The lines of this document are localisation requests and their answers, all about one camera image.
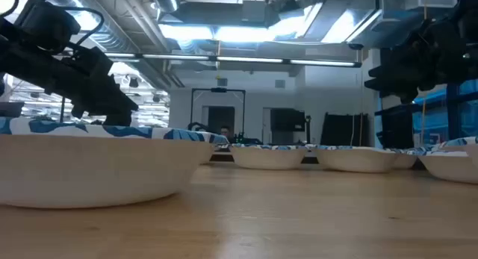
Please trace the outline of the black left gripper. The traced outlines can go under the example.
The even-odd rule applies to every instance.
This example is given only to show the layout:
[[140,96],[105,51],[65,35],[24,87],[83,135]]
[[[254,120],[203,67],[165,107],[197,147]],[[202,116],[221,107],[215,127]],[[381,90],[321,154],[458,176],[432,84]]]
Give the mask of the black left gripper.
[[84,112],[106,116],[107,126],[130,126],[131,112],[138,110],[109,75],[113,62],[94,47],[76,46],[61,60],[29,43],[20,28],[0,18],[0,73],[7,73],[71,100],[74,117]]

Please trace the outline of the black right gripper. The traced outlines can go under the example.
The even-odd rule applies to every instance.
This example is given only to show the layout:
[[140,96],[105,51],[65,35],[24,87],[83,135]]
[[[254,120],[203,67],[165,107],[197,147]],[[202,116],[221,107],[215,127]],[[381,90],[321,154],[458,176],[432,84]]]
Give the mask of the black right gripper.
[[465,80],[465,42],[452,22],[426,21],[406,40],[391,49],[389,60],[372,68],[366,88],[411,103],[418,88]]

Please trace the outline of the black cabinet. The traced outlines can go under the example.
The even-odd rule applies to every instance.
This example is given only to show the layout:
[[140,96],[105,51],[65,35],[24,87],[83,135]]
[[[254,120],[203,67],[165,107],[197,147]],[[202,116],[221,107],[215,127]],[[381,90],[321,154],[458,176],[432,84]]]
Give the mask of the black cabinet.
[[382,122],[376,135],[385,149],[410,149],[414,146],[412,111],[408,105],[377,111],[375,117]]

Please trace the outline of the black panel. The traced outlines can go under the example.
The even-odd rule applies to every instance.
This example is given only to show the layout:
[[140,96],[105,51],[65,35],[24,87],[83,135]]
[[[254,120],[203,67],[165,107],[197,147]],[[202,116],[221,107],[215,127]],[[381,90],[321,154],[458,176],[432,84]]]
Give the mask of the black panel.
[[368,115],[336,115],[326,113],[320,144],[323,146],[369,146]]

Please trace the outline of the black monitor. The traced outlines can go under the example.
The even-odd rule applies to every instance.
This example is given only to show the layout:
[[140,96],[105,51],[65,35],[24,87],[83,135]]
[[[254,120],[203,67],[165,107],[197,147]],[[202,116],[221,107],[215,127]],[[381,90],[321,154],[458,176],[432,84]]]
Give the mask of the black monitor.
[[273,108],[270,110],[270,126],[273,131],[304,131],[305,113],[290,108]]

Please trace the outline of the long ceiling light bar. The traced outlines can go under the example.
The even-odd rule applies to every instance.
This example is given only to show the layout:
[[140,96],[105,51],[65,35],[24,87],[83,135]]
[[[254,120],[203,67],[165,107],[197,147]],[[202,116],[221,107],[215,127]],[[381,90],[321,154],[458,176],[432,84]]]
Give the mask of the long ceiling light bar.
[[113,53],[106,52],[107,57],[119,59],[158,59],[158,60],[180,60],[180,61],[208,61],[208,62],[237,62],[237,63],[267,63],[282,65],[300,65],[300,66],[329,66],[329,67],[349,67],[358,68],[362,63],[337,60],[303,60],[303,59],[285,59],[271,57],[235,57],[235,56],[217,56],[217,55],[185,55],[185,54],[141,54],[141,53]]

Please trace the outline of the black background gantry frame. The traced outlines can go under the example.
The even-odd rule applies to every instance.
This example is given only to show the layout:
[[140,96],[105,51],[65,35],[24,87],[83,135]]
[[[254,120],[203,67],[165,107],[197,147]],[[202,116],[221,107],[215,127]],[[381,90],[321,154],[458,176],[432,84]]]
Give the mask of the black background gantry frame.
[[232,137],[229,142],[239,143],[244,136],[246,91],[224,87],[193,88],[190,95],[190,123],[188,130],[220,134],[227,125]]

